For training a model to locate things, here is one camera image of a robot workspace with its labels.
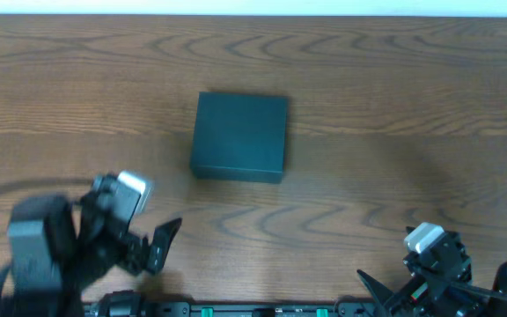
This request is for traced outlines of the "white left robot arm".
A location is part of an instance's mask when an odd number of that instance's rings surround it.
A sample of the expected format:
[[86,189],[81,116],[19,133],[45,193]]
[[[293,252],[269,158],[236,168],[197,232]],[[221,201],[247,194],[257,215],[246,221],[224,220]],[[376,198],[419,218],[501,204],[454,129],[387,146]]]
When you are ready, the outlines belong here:
[[153,183],[122,171],[98,175],[77,200],[39,195],[16,204],[7,237],[11,261],[0,269],[0,316],[146,316],[132,291],[108,294],[95,304],[84,289],[118,266],[133,276],[158,274],[182,220],[155,228],[153,237],[129,230],[143,212]]

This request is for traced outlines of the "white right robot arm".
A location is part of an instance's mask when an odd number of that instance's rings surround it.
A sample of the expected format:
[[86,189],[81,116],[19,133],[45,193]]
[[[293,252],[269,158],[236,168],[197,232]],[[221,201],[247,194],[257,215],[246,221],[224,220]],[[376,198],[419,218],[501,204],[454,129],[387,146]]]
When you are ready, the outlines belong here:
[[472,260],[457,232],[432,224],[407,231],[403,263],[411,278],[399,291],[357,271],[376,316],[507,316],[507,262],[490,289],[474,286]]

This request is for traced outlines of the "black gift box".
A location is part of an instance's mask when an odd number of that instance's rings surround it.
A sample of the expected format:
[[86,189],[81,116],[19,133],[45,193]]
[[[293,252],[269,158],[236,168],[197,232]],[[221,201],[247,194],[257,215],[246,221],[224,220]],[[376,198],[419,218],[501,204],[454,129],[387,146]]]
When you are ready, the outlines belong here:
[[198,179],[279,183],[289,100],[200,92],[190,169]]

